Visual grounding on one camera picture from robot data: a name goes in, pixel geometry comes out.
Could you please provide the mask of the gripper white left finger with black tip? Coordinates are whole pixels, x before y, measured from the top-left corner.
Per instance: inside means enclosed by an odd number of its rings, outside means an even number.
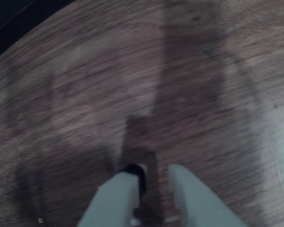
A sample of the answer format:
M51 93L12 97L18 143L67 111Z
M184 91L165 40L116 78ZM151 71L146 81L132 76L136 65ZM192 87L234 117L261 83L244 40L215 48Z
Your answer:
M100 185L79 227L129 227L146 192L145 164L128 164Z

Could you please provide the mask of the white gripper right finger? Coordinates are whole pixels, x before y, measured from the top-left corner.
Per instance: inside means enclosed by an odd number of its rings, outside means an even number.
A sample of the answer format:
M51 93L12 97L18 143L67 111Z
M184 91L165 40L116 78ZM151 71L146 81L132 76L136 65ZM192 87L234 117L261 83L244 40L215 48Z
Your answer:
M246 226L205 183L184 166L170 165L168 180L183 227Z

